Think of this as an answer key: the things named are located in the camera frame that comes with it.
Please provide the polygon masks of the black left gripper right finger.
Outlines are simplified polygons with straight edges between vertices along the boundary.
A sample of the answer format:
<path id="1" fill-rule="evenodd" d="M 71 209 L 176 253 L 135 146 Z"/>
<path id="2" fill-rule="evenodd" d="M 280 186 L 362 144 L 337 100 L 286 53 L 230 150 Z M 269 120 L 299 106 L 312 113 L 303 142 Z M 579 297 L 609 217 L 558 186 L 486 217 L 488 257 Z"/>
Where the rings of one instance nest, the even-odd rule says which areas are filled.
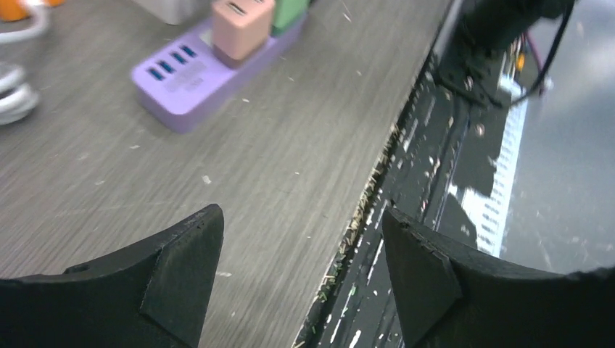
<path id="1" fill-rule="evenodd" d="M 466 246 L 396 209 L 387 266 L 406 347 L 612 347 L 614 269 L 550 273 Z"/>

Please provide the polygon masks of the pink plug adapter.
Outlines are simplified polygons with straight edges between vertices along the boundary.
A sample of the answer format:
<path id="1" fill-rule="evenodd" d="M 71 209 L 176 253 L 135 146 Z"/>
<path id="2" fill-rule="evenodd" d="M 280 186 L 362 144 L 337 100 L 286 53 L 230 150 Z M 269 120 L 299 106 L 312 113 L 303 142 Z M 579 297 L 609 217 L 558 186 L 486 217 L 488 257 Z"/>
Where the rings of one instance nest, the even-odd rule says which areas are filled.
<path id="1" fill-rule="evenodd" d="M 211 3 L 214 55 L 231 69 L 242 65 L 268 40 L 274 7 L 274 0 Z"/>

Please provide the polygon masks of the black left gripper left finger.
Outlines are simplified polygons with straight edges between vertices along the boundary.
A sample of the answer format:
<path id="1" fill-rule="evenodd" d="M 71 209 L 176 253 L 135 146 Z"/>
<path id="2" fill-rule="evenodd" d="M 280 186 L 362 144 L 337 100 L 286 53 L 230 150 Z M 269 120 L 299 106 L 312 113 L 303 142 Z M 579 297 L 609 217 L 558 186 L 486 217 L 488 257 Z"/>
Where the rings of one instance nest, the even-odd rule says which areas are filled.
<path id="1" fill-rule="evenodd" d="M 59 275 L 1 281 L 3 347 L 197 347 L 223 245 L 210 204 Z"/>

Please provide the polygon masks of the purple power strip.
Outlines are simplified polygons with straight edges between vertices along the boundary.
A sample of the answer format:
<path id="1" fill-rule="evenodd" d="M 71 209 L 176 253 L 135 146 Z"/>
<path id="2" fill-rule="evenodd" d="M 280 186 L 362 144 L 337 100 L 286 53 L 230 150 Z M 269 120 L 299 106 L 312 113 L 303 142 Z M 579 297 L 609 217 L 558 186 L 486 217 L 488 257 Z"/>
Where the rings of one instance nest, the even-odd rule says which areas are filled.
<path id="1" fill-rule="evenodd" d="M 211 21 L 201 21 L 132 69 L 139 103 L 176 133 L 194 130 L 291 47 L 306 18 L 301 15 L 285 32 L 270 37 L 238 68 L 213 54 Z"/>

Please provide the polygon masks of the green plug adapter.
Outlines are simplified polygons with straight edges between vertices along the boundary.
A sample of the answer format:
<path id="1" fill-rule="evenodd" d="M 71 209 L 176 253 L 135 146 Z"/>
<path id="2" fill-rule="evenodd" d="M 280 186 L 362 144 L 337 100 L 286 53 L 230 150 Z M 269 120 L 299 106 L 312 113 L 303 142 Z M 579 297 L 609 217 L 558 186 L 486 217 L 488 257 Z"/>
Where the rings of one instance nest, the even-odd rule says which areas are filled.
<path id="1" fill-rule="evenodd" d="M 271 35 L 282 34 L 308 10 L 309 0 L 275 0 Z"/>

